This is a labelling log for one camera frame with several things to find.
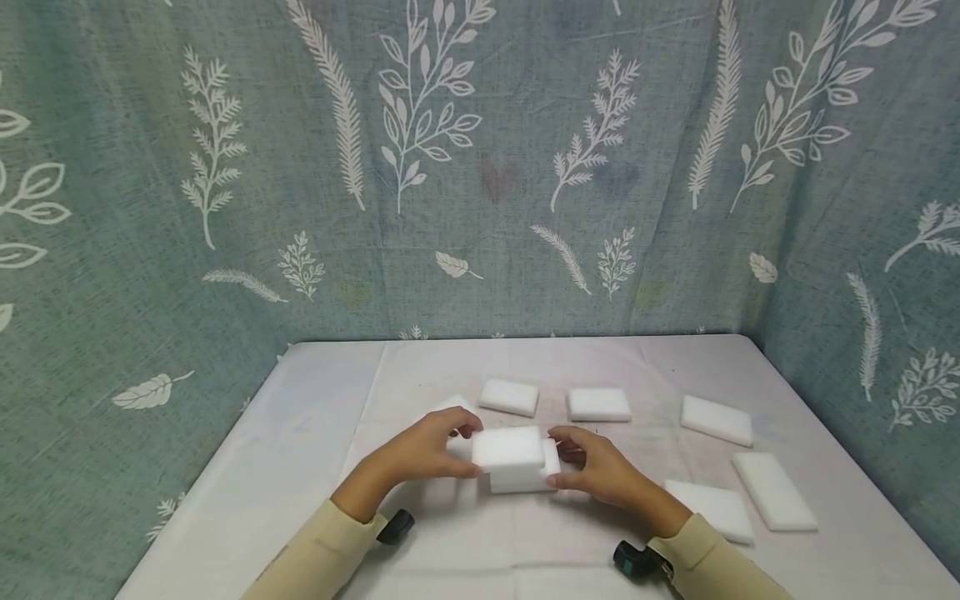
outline sleeve cuff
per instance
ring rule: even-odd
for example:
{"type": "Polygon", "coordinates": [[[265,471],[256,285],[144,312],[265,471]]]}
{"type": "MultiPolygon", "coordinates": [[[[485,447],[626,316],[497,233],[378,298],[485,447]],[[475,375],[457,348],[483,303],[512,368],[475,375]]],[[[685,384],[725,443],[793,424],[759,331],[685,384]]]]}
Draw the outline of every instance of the sleeve cuff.
{"type": "Polygon", "coordinates": [[[314,542],[346,555],[366,552],[387,526],[387,519],[380,513],[369,523],[358,523],[337,508],[329,498],[324,500],[310,520],[311,532],[315,532],[310,537],[314,542]]]}
{"type": "Polygon", "coordinates": [[[695,568],[722,539],[698,513],[673,538],[653,538],[647,546],[670,562],[676,572],[695,568]]]}

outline left hand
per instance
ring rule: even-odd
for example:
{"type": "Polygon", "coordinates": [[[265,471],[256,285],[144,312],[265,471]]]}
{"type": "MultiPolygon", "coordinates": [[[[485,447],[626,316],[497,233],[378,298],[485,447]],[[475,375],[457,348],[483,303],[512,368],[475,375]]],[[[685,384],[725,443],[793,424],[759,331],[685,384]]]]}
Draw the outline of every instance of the left hand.
{"type": "Polygon", "coordinates": [[[482,430],[480,419],[460,406],[428,413],[360,461],[330,500],[358,522],[367,523],[387,493],[405,481],[475,479],[483,470],[448,454],[446,440],[453,432],[469,439],[482,430]]]}

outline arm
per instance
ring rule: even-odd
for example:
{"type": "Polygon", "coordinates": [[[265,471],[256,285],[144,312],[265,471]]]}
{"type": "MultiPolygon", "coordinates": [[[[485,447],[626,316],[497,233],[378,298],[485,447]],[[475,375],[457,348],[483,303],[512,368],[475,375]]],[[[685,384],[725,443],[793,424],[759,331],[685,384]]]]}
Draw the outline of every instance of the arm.
{"type": "Polygon", "coordinates": [[[363,561],[387,520],[376,513],[395,486],[414,479],[472,479],[481,469],[446,453],[453,432],[483,429],[461,407],[430,413],[365,458],[247,589],[242,600],[327,600],[363,561]]]}
{"type": "Polygon", "coordinates": [[[583,467],[547,483],[580,490],[637,515],[653,535],[649,546],[673,566],[671,583],[685,600],[789,600],[790,595],[740,554],[700,515],[650,481],[610,440],[580,427],[554,427],[564,462],[583,467]]]}

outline beige sleeve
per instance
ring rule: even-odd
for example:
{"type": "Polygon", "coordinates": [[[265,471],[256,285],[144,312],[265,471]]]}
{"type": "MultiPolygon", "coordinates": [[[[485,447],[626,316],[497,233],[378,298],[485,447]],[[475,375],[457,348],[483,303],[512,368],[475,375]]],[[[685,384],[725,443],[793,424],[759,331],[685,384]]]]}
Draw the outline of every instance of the beige sleeve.
{"type": "Polygon", "coordinates": [[[671,583],[684,600],[789,600],[777,582],[694,515],[675,537],[651,549],[673,565],[671,583]]]}
{"type": "Polygon", "coordinates": [[[381,515],[358,523],[325,500],[242,600],[329,600],[353,575],[386,524],[381,515]]]}

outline white tablecloth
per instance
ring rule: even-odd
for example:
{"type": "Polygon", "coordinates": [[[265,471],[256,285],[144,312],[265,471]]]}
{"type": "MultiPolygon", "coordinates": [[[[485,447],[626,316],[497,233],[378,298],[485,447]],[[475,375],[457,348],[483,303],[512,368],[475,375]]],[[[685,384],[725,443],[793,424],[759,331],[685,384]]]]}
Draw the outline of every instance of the white tablecloth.
{"type": "MultiPolygon", "coordinates": [[[[566,422],[564,392],[626,391],[630,423],[596,423],[652,479],[736,490],[756,545],[744,553],[795,597],[960,598],[960,585],[803,401],[734,335],[310,343],[290,348],[117,596],[227,599],[263,566],[363,456],[434,404],[476,399],[489,377],[540,386],[534,418],[566,422]],[[683,394],[751,413],[755,449],[780,457],[820,521],[772,533],[731,463],[743,448],[678,426],[683,394]]],[[[529,423],[481,410],[490,426],[529,423]]],[[[491,496],[484,480],[408,484],[384,506],[417,518],[377,548],[343,597],[605,600],[670,598],[613,570],[636,524],[576,492],[491,496]]]]}

